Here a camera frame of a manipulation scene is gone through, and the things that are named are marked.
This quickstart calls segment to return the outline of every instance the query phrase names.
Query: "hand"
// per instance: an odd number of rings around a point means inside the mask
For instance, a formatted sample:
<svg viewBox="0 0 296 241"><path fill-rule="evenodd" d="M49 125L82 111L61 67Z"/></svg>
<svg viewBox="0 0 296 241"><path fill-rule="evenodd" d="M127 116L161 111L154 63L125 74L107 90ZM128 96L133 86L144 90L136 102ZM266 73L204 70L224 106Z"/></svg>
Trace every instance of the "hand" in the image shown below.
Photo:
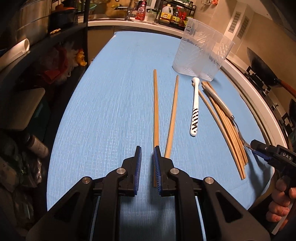
<svg viewBox="0 0 296 241"><path fill-rule="evenodd" d="M281 217L286 216L289 213L289 204L291 199L296 198L296 188L291 188L289 190L289 197L285 195L284 191L286 190L287 185L284 182L283 178L280 178L276 182L276 188L271 193L271 197L273 201L270 203L268 209L269 211L266 213L266 219L269 222L278 222L281 220ZM286 219L281 226L281 229L287 223L288 219Z"/></svg>

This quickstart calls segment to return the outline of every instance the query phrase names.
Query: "vent grille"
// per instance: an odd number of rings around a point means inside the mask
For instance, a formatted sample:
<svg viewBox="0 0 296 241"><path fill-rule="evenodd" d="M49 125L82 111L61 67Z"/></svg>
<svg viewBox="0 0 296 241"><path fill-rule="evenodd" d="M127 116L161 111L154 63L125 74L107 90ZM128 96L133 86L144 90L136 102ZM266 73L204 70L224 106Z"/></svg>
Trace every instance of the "vent grille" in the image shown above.
<svg viewBox="0 0 296 241"><path fill-rule="evenodd" d="M239 39L242 39L246 29L247 29L247 26L249 24L249 19L247 17L244 18L244 22L242 23L242 26L241 26L241 29L239 30L239 33L237 34L237 37Z"/></svg>
<svg viewBox="0 0 296 241"><path fill-rule="evenodd" d="M232 20L232 23L231 23L231 25L230 25L230 27L228 29L228 32L231 32L231 33L234 32L235 27L237 26L237 22L239 21L239 18L241 16L241 14L242 14L241 12L236 12L235 13L234 18Z"/></svg>

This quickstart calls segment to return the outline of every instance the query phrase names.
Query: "white roll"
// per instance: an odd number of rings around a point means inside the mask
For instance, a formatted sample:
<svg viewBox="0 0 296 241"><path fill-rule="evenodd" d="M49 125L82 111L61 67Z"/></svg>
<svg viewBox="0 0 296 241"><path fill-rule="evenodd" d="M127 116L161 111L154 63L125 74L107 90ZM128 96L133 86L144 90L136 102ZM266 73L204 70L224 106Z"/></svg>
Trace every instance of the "white roll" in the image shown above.
<svg viewBox="0 0 296 241"><path fill-rule="evenodd" d="M27 53L29 48L30 43L28 39L24 39L23 41L13 46L0 58L0 71L11 62L15 61L17 58Z"/></svg>

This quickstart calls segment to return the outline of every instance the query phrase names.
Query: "transparent plastic container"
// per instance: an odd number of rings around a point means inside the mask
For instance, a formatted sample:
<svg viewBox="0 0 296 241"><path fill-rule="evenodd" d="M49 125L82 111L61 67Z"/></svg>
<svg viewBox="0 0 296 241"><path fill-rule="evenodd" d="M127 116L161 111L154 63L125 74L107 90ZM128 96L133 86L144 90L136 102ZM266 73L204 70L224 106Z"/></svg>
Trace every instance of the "transparent plastic container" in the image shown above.
<svg viewBox="0 0 296 241"><path fill-rule="evenodd" d="M229 51L234 45L234 42L218 31L215 32L213 40L215 41L213 49L209 54L209 57L206 59L203 69L198 76L199 78L208 81L212 81L214 79Z"/></svg>
<svg viewBox="0 0 296 241"><path fill-rule="evenodd" d="M210 76L215 76L218 72L232 45L233 42L223 34L196 19L189 18L173 62L173 69L180 74L210 80Z"/></svg>

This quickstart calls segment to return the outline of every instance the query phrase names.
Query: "table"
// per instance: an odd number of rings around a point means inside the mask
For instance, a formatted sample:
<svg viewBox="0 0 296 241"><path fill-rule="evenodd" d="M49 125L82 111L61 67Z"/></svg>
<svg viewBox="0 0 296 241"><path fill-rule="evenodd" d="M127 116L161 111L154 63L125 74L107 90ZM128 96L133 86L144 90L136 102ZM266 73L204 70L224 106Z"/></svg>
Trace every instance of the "table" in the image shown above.
<svg viewBox="0 0 296 241"><path fill-rule="evenodd" d="M76 87L59 126L51 155L47 206L83 176L103 177L142 147L138 195L121 198L121 240L174 240L174 198L161 198L153 179L153 69L159 92L160 150L164 155L176 72L172 63L180 39L145 32L117 32ZM212 81L247 142L264 142L247 105L226 75ZM247 178L240 180L227 144L200 99L198 134L189 134L193 87L180 75L171 159L191 177L216 179L245 208L268 185L272 168L249 152Z"/></svg>

